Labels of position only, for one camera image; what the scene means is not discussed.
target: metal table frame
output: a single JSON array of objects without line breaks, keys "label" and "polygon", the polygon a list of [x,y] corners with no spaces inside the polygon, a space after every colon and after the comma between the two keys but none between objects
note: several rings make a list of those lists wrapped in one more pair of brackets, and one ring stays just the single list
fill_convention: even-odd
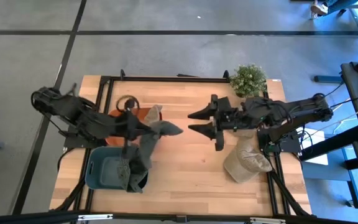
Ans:
[{"label": "metal table frame", "polygon": [[[189,77],[186,75],[178,75],[178,76],[179,76],[179,78],[178,77],[127,77],[123,70],[121,70],[121,74],[119,77],[102,76],[100,79],[100,82],[99,82],[98,94],[96,96],[96,103],[95,103],[96,107],[100,108],[103,90],[104,90],[105,86],[107,85],[108,90],[107,90],[106,101],[104,104],[103,113],[105,113],[105,114],[109,113],[109,106],[111,104],[111,97],[112,97],[112,89],[113,89],[115,81],[229,83],[229,72],[228,71],[224,72],[224,75],[222,78],[198,78],[198,77]],[[72,150],[76,147],[82,147],[82,146],[84,146],[84,143],[81,141],[75,141],[74,139],[69,139],[69,138],[67,138],[67,140],[65,141],[65,147],[68,150]],[[92,150],[92,148],[90,148],[90,147],[87,147],[85,150],[85,156],[83,159],[83,164],[81,167],[81,175],[80,175],[79,179],[81,179],[85,176],[85,170],[86,170],[86,166],[88,164],[91,150]],[[275,156],[275,163],[276,163],[276,167],[277,167],[277,174],[283,181],[284,176],[283,176],[282,164],[281,164],[280,156],[278,154],[276,154],[276,156]],[[276,197],[275,197],[273,179],[272,179],[270,173],[267,173],[267,180],[268,180],[268,191],[269,191],[269,195],[270,195],[270,204],[272,206],[272,213],[274,215],[277,215],[278,207],[277,207],[277,201],[276,201]],[[94,190],[88,189],[86,202],[85,202],[85,210],[91,210],[93,193],[94,193]],[[81,196],[82,196],[82,190],[75,198],[74,207],[73,207],[74,210],[80,209]],[[282,199],[283,199],[284,212],[286,215],[289,215],[290,214],[289,204],[283,195],[282,195]],[[135,219],[137,217],[147,217],[147,216],[148,215],[145,215],[145,214],[131,214],[131,217],[135,218]],[[159,215],[159,214],[153,214],[152,216],[154,218],[158,218],[161,220],[165,220],[167,217],[167,215]],[[174,216],[179,220],[180,220],[180,217],[186,217],[186,215],[168,215],[168,217],[170,217],[170,216]],[[216,221],[216,219],[215,219],[216,216],[205,215],[205,216],[203,216],[203,218],[205,218],[206,221]],[[219,219],[230,221],[230,220],[233,220],[233,216],[219,216]]]}]

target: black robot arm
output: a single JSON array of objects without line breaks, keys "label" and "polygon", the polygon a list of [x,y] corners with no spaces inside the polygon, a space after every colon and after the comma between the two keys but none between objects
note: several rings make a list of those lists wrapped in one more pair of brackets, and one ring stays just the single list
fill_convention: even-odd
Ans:
[{"label": "black robot arm", "polygon": [[241,103],[242,109],[232,108],[227,97],[211,95],[211,102],[201,111],[189,114],[192,119],[210,120],[209,124],[189,125],[210,139],[216,139],[216,150],[223,149],[223,130],[268,129],[269,142],[276,143],[283,135],[315,121],[328,121],[333,111],[323,94],[289,103],[273,101],[268,98],[252,97]]},{"label": "black robot arm", "polygon": [[42,114],[58,116],[73,126],[78,135],[87,141],[98,141],[108,136],[124,137],[133,141],[137,136],[150,133],[150,127],[142,124],[131,113],[137,100],[131,96],[125,103],[121,115],[111,116],[96,111],[94,103],[71,94],[62,95],[53,88],[42,87],[31,95],[32,106]]}]

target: person's foot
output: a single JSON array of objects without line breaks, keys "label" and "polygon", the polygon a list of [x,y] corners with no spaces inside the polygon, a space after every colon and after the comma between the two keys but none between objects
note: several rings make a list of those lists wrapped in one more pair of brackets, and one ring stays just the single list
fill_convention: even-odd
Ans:
[{"label": "person's foot", "polygon": [[314,3],[310,6],[310,10],[311,12],[321,16],[325,16],[326,14],[328,14],[328,7],[324,4],[319,6],[317,1],[314,1]]},{"label": "person's foot", "polygon": [[314,12],[310,12],[310,17],[311,17],[311,20],[314,20],[314,19],[317,19],[318,18],[318,15],[317,13],[314,13]]}]

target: potted plant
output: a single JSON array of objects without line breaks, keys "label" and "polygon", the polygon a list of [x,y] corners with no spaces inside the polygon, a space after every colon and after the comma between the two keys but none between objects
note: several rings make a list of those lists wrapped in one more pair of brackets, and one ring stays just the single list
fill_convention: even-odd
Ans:
[{"label": "potted plant", "polygon": [[230,85],[238,97],[259,96],[266,90],[266,74],[261,67],[252,65],[239,65],[236,74],[230,77]]}]

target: wooden tabletop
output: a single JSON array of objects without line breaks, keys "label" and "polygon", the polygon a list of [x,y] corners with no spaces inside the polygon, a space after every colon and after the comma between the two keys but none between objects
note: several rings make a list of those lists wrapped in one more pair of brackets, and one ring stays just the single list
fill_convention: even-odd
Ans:
[{"label": "wooden tabletop", "polygon": [[[96,101],[100,76],[84,76],[80,96]],[[285,101],[280,80],[267,80],[269,97]],[[103,93],[103,111],[107,88]],[[227,83],[135,82],[116,81],[112,89],[110,110],[122,95],[133,95],[141,107],[162,105],[164,120],[184,130],[177,136],[163,137],[152,155],[152,168],[142,194],[123,190],[95,190],[92,212],[158,213],[187,215],[272,215],[266,174],[238,184],[223,168],[223,160],[233,150],[238,133],[224,132],[225,146],[220,152],[214,141],[187,128],[205,121],[188,119],[187,115],[204,108],[211,94],[228,96],[232,106],[238,98]],[[251,140],[258,148],[257,138]],[[75,149],[62,160],[50,208],[58,207],[78,183],[84,149]],[[296,201],[311,212],[305,181],[299,161],[281,153],[285,183]],[[80,208],[85,207],[87,187]],[[283,213],[280,191],[275,186],[278,210]]]}]

